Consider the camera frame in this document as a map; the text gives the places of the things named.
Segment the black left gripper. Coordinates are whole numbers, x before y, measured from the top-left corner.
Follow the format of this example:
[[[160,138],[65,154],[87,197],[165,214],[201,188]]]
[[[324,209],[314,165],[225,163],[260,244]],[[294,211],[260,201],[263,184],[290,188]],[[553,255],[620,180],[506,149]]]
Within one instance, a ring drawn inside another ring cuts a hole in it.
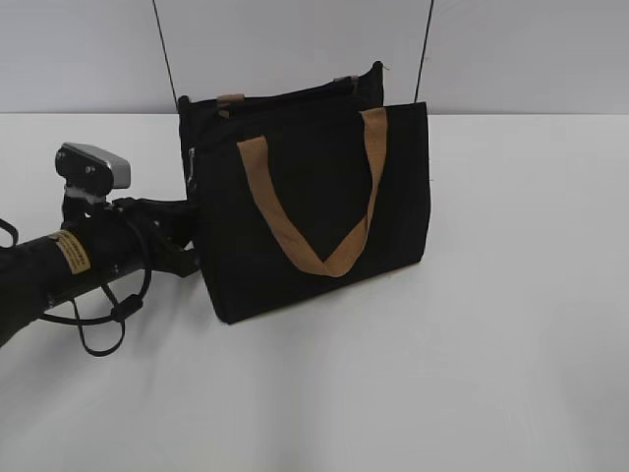
[[[188,249],[198,223],[199,208],[188,201],[121,198],[87,207],[87,214],[112,217],[135,235],[148,266],[187,277],[199,270],[195,249]]]

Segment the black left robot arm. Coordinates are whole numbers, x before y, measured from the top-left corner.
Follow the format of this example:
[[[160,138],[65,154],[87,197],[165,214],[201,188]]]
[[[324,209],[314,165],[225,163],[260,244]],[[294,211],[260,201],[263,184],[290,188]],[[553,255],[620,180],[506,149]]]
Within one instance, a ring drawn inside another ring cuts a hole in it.
[[[199,269],[189,248],[199,210],[187,201],[123,198],[88,204],[65,198],[59,231],[1,250],[1,341],[35,321],[120,327],[143,307],[154,272],[189,276]],[[84,319],[48,309],[100,289],[109,314]]]

